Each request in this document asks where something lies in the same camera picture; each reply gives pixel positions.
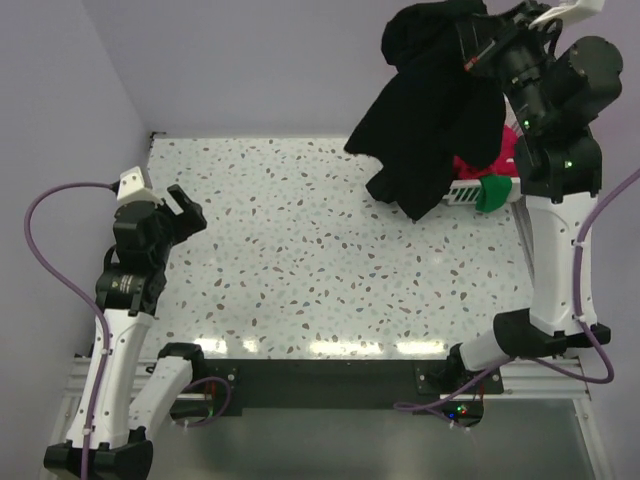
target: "red cloth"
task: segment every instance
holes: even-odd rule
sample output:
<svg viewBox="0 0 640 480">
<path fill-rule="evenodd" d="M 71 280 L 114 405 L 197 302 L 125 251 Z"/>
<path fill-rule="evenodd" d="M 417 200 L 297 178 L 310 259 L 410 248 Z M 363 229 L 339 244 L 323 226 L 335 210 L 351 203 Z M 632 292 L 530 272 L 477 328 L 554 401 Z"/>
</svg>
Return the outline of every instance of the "red cloth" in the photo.
<svg viewBox="0 0 640 480">
<path fill-rule="evenodd" d="M 516 169 L 516 164 L 513 161 L 513 157 L 516 154 L 517 142 L 518 135 L 516 135 L 516 132 L 505 125 L 502 132 L 502 149 L 500 151 L 500 156 L 496 161 L 484 170 L 478 170 L 467 165 L 464 163 L 464 160 L 456 156 L 453 159 L 455 178 L 457 180 L 473 180 L 491 174 L 503 175 L 506 177 L 517 177 L 518 170 Z"/>
</svg>

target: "black bracket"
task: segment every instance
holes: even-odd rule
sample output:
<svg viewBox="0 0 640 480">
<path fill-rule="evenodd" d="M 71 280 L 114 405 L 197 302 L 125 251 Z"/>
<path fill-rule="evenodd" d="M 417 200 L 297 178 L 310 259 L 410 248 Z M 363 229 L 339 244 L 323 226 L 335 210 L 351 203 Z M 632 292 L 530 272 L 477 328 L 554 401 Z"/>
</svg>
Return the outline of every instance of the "black bracket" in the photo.
<svg viewBox="0 0 640 480">
<path fill-rule="evenodd" d="M 584 333 L 566 336 L 564 332 L 547 335 L 531 325 L 529 309 L 499 313 L 493 320 L 493 331 L 500 349 L 511 357 L 541 358 L 561 355 L 568 348 L 589 348 L 591 342 Z M 591 332 L 601 345 L 611 341 L 611 329 L 601 323 Z"/>
<path fill-rule="evenodd" d="M 82 449 L 73 448 L 71 441 L 52 445 L 44 456 L 44 467 L 63 480 L 80 478 Z M 153 444 L 140 427 L 129 433 L 129 443 L 109 449 L 108 444 L 89 451 L 89 478 L 114 480 L 145 480 L 153 461 Z"/>
<path fill-rule="evenodd" d="M 207 220 L 202 214 L 202 206 L 191 200 L 180 185 L 171 185 L 167 188 L 167 192 L 182 209 L 182 213 L 176 215 L 166 204 L 161 207 L 171 219 L 174 245 L 177 245 L 184 242 L 191 235 L 207 228 Z"/>
<path fill-rule="evenodd" d="M 200 345 L 178 342 L 167 343 L 158 353 L 158 359 L 165 357 L 180 357 L 189 360 L 193 369 L 193 382 L 207 376 L 207 365 Z"/>
</svg>

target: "table surface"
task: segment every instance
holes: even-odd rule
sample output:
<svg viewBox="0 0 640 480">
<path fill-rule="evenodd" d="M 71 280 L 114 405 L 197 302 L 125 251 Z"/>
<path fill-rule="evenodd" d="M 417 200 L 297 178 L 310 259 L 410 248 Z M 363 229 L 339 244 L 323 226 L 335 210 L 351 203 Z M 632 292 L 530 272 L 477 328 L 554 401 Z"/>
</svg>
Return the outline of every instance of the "table surface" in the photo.
<svg viewBox="0 0 640 480">
<path fill-rule="evenodd" d="M 155 140 L 154 188 L 179 183 L 209 225 L 172 250 L 141 358 L 175 341 L 209 358 L 443 358 L 530 305 L 510 207 L 414 223 L 369 197 L 380 165 L 344 142 Z"/>
</svg>

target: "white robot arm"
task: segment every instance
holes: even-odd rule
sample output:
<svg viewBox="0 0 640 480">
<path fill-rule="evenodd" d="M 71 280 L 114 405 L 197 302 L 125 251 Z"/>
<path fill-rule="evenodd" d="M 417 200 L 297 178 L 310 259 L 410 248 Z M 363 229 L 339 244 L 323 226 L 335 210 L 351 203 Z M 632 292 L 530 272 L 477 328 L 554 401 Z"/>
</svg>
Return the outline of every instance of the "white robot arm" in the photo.
<svg viewBox="0 0 640 480">
<path fill-rule="evenodd" d="M 130 404 L 142 343 L 166 283 L 169 252 L 207 225 L 200 205 L 189 200 L 180 187 L 174 185 L 168 191 L 181 213 L 175 214 L 153 193 L 140 168 L 121 175 L 113 227 L 116 245 L 107 253 L 104 272 L 96 283 L 96 303 L 104 312 L 108 333 L 96 318 L 94 349 L 78 412 L 66 442 L 49 447 L 44 460 L 45 467 L 61 478 L 80 477 L 83 462 L 90 465 L 90 478 L 146 478 L 153 453 L 151 440 L 158 427 L 185 387 L 203 377 L 204 355 L 199 346 L 169 344 Z M 111 258 L 114 253 L 117 263 Z M 108 352 L 101 348 L 105 334 L 110 340 Z M 103 357 L 105 368 L 98 380 Z M 91 410 L 88 430 L 86 418 Z"/>
</svg>

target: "white plastic object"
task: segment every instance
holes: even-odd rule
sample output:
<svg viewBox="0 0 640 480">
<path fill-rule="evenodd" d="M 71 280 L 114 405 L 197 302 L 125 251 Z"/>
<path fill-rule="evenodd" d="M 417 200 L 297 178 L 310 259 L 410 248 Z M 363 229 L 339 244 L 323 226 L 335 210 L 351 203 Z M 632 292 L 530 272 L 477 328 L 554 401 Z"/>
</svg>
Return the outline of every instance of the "white plastic object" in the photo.
<svg viewBox="0 0 640 480">
<path fill-rule="evenodd" d="M 449 193 L 442 199 L 447 205 L 475 205 L 480 195 L 482 186 L 480 180 L 454 180 L 451 183 Z M 511 178 L 511 193 L 507 197 L 507 203 L 520 200 L 522 193 L 520 190 L 520 178 Z"/>
<path fill-rule="evenodd" d="M 572 0 L 561 1 L 560 5 L 540 15 L 532 23 L 530 28 L 542 28 L 555 19 L 562 20 L 565 27 L 579 23 L 587 18 L 600 13 L 604 8 L 605 0 Z"/>
<path fill-rule="evenodd" d="M 573 318 L 573 256 L 572 242 L 597 198 L 587 193 L 567 195 L 562 203 L 554 204 L 548 198 L 527 196 L 527 210 L 533 232 L 534 288 L 531 305 L 531 324 L 552 335 L 581 333 L 582 328 Z M 597 322 L 591 298 L 591 234 L 582 242 L 582 309 L 581 318 L 591 326 Z"/>
<path fill-rule="evenodd" d="M 146 180 L 140 167 L 134 167 L 120 175 L 116 199 L 119 207 L 138 201 L 162 204 L 162 199 L 153 193 L 151 183 Z"/>
<path fill-rule="evenodd" d="M 129 428 L 145 427 L 145 438 L 153 441 L 176 398 L 192 380 L 193 368 L 189 360 L 181 357 L 159 359 L 151 378 L 131 403 Z"/>
<path fill-rule="evenodd" d="M 509 360 L 509 356 L 498 345 L 493 329 L 473 340 L 464 342 L 460 346 L 460 356 L 464 367 L 470 372 L 484 370 L 498 360 Z"/>
<path fill-rule="evenodd" d="M 94 411 L 90 447 L 92 450 L 96 450 L 101 443 L 105 442 L 112 449 L 118 448 L 125 445 L 129 439 L 129 402 L 133 379 L 142 342 L 153 323 L 153 317 L 146 313 L 130 317 L 128 313 L 128 310 L 111 309 L 104 312 L 112 337 L 107 365 Z M 87 381 L 84 385 L 78 412 L 67 432 L 67 440 L 73 442 L 74 448 L 82 448 L 89 397 L 95 382 L 98 363 L 102 357 L 102 349 L 100 348 L 102 336 L 102 325 L 96 318 L 95 347 L 91 356 Z"/>
</svg>

